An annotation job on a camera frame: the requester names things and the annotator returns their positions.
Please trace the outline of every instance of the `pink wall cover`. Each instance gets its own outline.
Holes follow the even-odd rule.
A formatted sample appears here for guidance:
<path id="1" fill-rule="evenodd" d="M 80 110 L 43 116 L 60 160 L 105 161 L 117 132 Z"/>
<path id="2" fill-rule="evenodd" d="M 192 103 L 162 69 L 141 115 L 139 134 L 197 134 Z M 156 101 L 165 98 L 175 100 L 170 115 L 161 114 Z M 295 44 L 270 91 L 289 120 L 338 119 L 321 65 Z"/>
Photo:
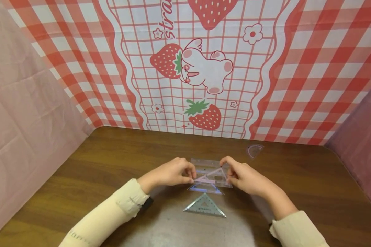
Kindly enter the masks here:
<path id="1" fill-rule="evenodd" d="M 0 228 L 91 131 L 0 2 Z"/>
<path id="2" fill-rule="evenodd" d="M 371 200 L 371 91 L 327 146 L 338 154 Z"/>
<path id="3" fill-rule="evenodd" d="M 371 88 L 371 0 L 3 0 L 94 127 L 323 145 Z"/>

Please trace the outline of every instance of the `cartoon bunny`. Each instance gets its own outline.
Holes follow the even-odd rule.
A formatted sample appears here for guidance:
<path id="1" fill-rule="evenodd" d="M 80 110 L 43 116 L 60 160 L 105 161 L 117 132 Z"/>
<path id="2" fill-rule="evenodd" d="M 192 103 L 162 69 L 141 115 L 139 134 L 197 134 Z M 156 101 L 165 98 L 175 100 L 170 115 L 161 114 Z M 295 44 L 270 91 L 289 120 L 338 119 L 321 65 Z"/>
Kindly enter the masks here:
<path id="1" fill-rule="evenodd" d="M 209 94 L 219 94 L 223 91 L 224 78 L 233 70 L 232 62 L 218 50 L 207 59 L 201 45 L 201 39 L 194 39 L 183 50 L 180 79 L 193 86 L 203 84 Z"/>

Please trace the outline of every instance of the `checkered backdrop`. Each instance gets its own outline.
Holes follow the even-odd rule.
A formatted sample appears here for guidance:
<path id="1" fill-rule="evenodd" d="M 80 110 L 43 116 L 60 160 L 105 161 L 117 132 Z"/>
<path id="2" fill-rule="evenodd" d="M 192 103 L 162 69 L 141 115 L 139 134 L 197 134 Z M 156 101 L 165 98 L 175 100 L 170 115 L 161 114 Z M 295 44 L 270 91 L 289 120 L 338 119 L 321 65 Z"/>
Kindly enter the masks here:
<path id="1" fill-rule="evenodd" d="M 95 127 L 323 145 L 370 90 L 371 0 L 200 2 L 3 0 Z M 191 67 L 221 93 L 151 64 L 195 39 L 203 58 Z M 232 64 L 224 77 L 206 71 L 215 51 Z M 195 125 L 188 99 L 216 107 L 219 126 Z"/>

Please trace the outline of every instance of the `strawberry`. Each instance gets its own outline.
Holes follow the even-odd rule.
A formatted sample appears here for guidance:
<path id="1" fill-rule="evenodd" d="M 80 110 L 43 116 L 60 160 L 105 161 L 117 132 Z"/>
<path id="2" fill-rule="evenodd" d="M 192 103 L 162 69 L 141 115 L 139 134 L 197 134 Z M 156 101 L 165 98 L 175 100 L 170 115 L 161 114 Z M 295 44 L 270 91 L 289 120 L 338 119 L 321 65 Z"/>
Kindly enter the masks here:
<path id="1" fill-rule="evenodd" d="M 194 102 L 188 99 L 186 102 L 190 105 L 184 113 L 195 127 L 204 130 L 216 130 L 219 127 L 221 112 L 217 106 L 205 103 L 205 100 Z"/>
<path id="2" fill-rule="evenodd" d="M 238 0 L 188 0 L 188 4 L 206 30 L 214 29 L 231 12 L 237 2 Z"/>
<path id="3" fill-rule="evenodd" d="M 163 76 L 178 79 L 181 73 L 181 52 L 178 44 L 167 44 L 151 56 L 150 63 Z"/>

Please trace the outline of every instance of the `person's left hand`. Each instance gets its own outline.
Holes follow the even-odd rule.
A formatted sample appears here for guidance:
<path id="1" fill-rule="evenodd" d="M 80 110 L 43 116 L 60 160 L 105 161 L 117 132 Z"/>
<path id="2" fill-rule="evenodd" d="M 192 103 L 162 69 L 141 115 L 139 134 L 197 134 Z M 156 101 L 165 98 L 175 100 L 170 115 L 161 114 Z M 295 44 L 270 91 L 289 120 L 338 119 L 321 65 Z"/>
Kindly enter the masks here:
<path id="1" fill-rule="evenodd" d="M 185 158 L 174 158 L 138 179 L 144 193 L 158 185 L 191 184 L 196 178 L 195 166 Z"/>

